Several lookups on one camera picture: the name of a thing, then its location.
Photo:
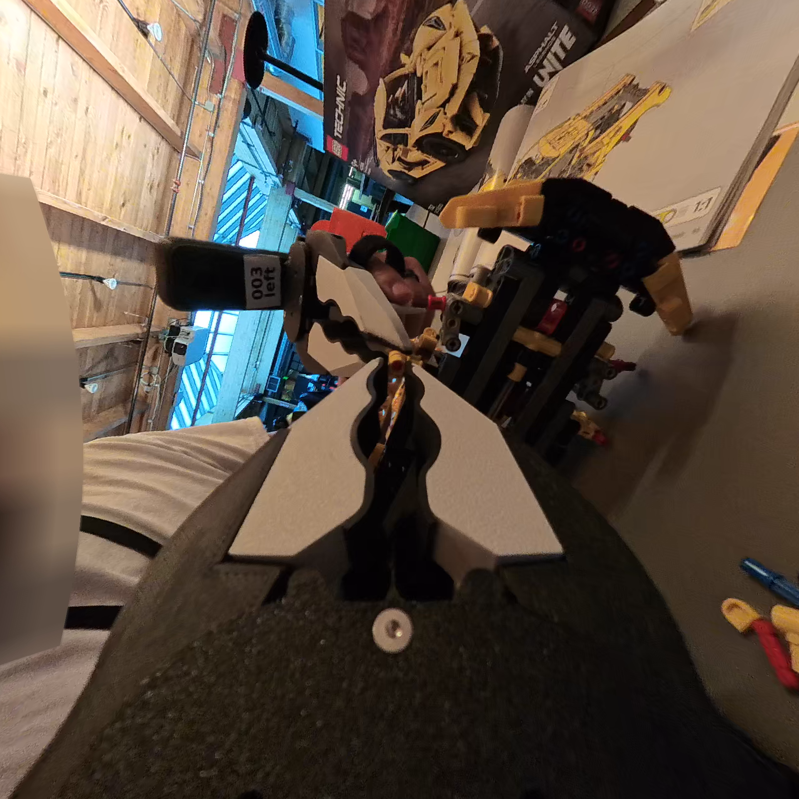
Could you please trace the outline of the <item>green box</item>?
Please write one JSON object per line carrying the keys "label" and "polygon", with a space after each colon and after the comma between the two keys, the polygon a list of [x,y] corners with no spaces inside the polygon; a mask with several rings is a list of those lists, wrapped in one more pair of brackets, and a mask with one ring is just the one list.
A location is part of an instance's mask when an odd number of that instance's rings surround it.
{"label": "green box", "polygon": [[398,211],[389,217],[385,229],[386,239],[404,257],[416,259],[423,271],[428,273],[438,251],[440,237]]}

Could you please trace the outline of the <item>dark toy set box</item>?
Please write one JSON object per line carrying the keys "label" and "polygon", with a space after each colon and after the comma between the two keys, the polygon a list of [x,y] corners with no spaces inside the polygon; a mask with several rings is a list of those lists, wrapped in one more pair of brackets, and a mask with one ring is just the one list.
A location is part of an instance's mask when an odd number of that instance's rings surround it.
{"label": "dark toy set box", "polygon": [[439,213],[499,124],[602,37],[612,1],[327,1],[325,150]]}

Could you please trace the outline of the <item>open instruction booklet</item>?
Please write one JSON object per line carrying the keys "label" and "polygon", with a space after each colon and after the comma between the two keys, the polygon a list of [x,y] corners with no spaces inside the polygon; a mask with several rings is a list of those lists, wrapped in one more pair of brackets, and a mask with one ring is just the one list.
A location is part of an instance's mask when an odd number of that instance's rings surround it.
{"label": "open instruction booklet", "polygon": [[506,179],[582,178],[714,242],[797,86],[798,2],[662,2],[546,84]]}

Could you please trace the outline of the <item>yellow brick car model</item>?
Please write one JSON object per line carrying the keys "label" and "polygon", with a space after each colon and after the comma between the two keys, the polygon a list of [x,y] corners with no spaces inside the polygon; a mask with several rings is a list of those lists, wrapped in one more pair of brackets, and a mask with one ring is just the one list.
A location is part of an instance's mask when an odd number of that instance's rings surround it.
{"label": "yellow brick car model", "polygon": [[474,233],[477,254],[434,295],[441,324],[389,371],[426,367],[510,438],[557,465],[580,437],[605,435],[576,403],[602,411],[606,381],[636,369],[608,342],[629,309],[669,334],[694,322],[682,263],[661,221],[578,178],[513,181],[453,197],[440,222]]}

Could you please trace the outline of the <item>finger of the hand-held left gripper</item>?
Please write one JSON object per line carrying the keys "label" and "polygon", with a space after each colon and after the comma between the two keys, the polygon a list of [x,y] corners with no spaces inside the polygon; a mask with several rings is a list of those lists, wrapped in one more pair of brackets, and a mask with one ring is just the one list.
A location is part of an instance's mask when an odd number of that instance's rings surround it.
{"label": "finger of the hand-held left gripper", "polygon": [[312,324],[298,333],[297,354],[305,372],[336,378],[352,377],[372,362],[384,364],[383,351],[371,347],[356,324]]}
{"label": "finger of the hand-held left gripper", "polygon": [[368,344],[410,352],[412,341],[392,303],[365,269],[340,266],[320,255],[315,266],[315,290],[322,304],[333,304],[351,321]]}

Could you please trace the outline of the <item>red box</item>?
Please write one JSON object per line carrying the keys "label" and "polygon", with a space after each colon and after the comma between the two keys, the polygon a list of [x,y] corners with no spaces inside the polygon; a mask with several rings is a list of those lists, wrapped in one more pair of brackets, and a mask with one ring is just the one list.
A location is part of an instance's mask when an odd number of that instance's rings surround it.
{"label": "red box", "polygon": [[365,236],[385,238],[387,234],[383,225],[338,207],[334,208],[330,219],[317,221],[310,231],[338,236],[344,240],[348,253]]}

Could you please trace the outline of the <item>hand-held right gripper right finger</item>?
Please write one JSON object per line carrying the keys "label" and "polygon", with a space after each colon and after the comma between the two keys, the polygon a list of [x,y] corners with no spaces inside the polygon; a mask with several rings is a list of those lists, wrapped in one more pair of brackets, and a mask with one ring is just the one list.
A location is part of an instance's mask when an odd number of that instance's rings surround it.
{"label": "hand-held right gripper right finger", "polygon": [[497,425],[413,365],[395,425],[407,473],[395,500],[395,588],[449,599],[476,571],[560,559],[564,546]]}

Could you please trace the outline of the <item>grey desk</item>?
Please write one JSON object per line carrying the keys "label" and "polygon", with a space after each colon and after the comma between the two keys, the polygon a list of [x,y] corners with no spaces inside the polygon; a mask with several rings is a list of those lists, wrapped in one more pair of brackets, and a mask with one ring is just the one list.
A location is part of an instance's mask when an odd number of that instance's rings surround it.
{"label": "grey desk", "polygon": [[794,144],[741,245],[684,260],[686,334],[634,314],[614,325],[637,371],[606,390],[609,444],[563,463],[648,571],[715,704],[794,769],[797,693],[721,604],[777,603],[745,558],[797,581],[797,190]]}

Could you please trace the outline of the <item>black pedestal table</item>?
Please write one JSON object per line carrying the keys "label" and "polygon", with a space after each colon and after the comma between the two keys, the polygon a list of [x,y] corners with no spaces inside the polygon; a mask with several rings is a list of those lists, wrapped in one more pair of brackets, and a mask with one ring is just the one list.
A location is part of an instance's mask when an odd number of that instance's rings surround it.
{"label": "black pedestal table", "polygon": [[322,92],[324,85],[287,62],[270,55],[268,52],[268,24],[260,11],[254,11],[246,25],[243,49],[245,81],[250,89],[258,89],[264,81],[266,65],[276,67],[279,71],[294,77],[315,90]]}

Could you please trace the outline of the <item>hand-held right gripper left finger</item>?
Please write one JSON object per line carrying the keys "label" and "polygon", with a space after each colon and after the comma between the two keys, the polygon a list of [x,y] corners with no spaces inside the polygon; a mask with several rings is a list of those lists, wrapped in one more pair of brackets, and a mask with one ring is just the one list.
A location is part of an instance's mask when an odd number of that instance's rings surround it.
{"label": "hand-held right gripper left finger", "polygon": [[281,600],[297,571],[346,600],[389,593],[391,551],[369,462],[386,398],[387,365],[372,360],[270,440],[276,454],[228,551],[237,564],[277,569],[265,601]]}

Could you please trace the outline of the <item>large pile of brick pins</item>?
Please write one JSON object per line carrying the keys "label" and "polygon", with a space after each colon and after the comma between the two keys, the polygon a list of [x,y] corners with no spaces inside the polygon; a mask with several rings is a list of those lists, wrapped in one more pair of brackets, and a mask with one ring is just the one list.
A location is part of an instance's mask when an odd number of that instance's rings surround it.
{"label": "large pile of brick pins", "polygon": [[798,690],[798,585],[753,558],[741,561],[742,571],[781,600],[769,616],[739,598],[722,602],[722,615],[740,634],[754,634],[780,684]]}

